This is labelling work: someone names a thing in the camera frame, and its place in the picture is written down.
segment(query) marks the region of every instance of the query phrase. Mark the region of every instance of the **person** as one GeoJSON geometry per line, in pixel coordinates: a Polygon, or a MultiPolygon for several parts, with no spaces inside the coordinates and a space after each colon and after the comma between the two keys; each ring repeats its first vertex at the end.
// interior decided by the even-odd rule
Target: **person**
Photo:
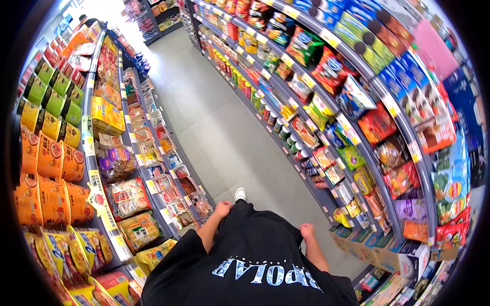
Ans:
{"type": "Polygon", "coordinates": [[[84,24],[87,25],[87,27],[90,27],[96,21],[98,22],[98,19],[96,18],[87,19],[87,15],[85,14],[80,15],[80,18],[78,18],[78,20],[80,20],[80,23],[73,30],[74,33],[77,32],[81,27],[83,27],[84,24]]]}
{"type": "Polygon", "coordinates": [[[235,205],[219,202],[197,232],[185,233],[148,275],[139,303],[359,306],[350,279],[329,273],[313,225],[297,229],[256,211],[243,188],[235,205]]]}

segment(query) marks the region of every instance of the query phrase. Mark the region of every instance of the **can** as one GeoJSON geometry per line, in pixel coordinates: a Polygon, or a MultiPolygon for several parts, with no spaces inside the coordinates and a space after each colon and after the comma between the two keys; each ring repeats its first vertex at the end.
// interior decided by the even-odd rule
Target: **can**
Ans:
{"type": "Polygon", "coordinates": [[[70,224],[88,222],[94,218],[94,207],[87,201],[90,190],[65,182],[65,193],[70,204],[70,224]]]}
{"type": "Polygon", "coordinates": [[[268,125],[275,125],[277,121],[277,114],[275,112],[271,112],[269,119],[267,120],[268,125]]]}
{"type": "Polygon", "coordinates": [[[52,138],[39,132],[37,173],[48,178],[61,176],[63,148],[52,138]]]}
{"type": "Polygon", "coordinates": [[[260,99],[260,106],[259,106],[259,114],[263,115],[264,111],[266,110],[266,101],[264,99],[260,99]]]}
{"type": "Polygon", "coordinates": [[[21,136],[22,136],[22,165],[21,173],[36,174],[37,173],[37,159],[38,159],[38,144],[39,137],[33,134],[29,129],[21,124],[21,136]]]}
{"type": "Polygon", "coordinates": [[[15,206],[19,223],[23,225],[39,224],[43,226],[43,212],[39,194],[38,175],[30,178],[22,173],[20,185],[15,188],[15,206]]]}
{"type": "Polygon", "coordinates": [[[269,105],[266,105],[266,109],[264,110],[264,114],[262,116],[265,121],[269,120],[270,117],[270,107],[269,105]]]}
{"type": "Polygon", "coordinates": [[[63,163],[61,167],[61,176],[56,179],[64,179],[66,182],[80,182],[83,177],[83,168],[85,165],[85,156],[83,152],[70,147],[62,140],[59,142],[63,147],[63,163]]]}
{"type": "Polygon", "coordinates": [[[281,118],[277,118],[276,123],[274,124],[274,132],[279,133],[284,125],[284,122],[281,118]]]}
{"type": "Polygon", "coordinates": [[[288,139],[289,135],[290,135],[289,129],[285,125],[283,125],[278,135],[279,138],[285,140],[288,139]]]}
{"type": "Polygon", "coordinates": [[[57,183],[39,176],[38,184],[44,225],[67,224],[71,216],[68,195],[64,187],[65,180],[61,179],[57,183]]]}

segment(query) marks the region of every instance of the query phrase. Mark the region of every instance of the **shoe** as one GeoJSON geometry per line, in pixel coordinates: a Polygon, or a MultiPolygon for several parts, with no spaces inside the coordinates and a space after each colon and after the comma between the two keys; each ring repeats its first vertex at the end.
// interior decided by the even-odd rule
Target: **shoe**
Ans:
{"type": "Polygon", "coordinates": [[[238,188],[237,191],[235,192],[235,202],[240,199],[246,201],[246,191],[245,188],[243,187],[238,188]]]}

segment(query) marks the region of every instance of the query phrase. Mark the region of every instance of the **black t-shirt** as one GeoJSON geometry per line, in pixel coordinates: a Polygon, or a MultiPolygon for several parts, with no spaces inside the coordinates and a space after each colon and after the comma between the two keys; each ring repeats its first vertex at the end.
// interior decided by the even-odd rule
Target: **black t-shirt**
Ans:
{"type": "Polygon", "coordinates": [[[359,306],[347,277],[318,270],[298,229],[251,203],[236,204],[209,253],[189,230],[150,273],[141,304],[359,306]]]}

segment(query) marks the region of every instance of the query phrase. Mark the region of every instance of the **gray tile floor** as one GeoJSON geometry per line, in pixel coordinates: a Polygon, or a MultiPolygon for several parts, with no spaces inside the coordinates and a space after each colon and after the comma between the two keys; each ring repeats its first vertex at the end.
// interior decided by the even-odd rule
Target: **gray tile floor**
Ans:
{"type": "Polygon", "coordinates": [[[331,273],[354,279],[366,263],[338,249],[330,223],[254,115],[191,44],[183,28],[149,46],[150,78],[170,124],[213,200],[233,201],[238,187],[257,210],[298,226],[311,223],[331,273]]]}

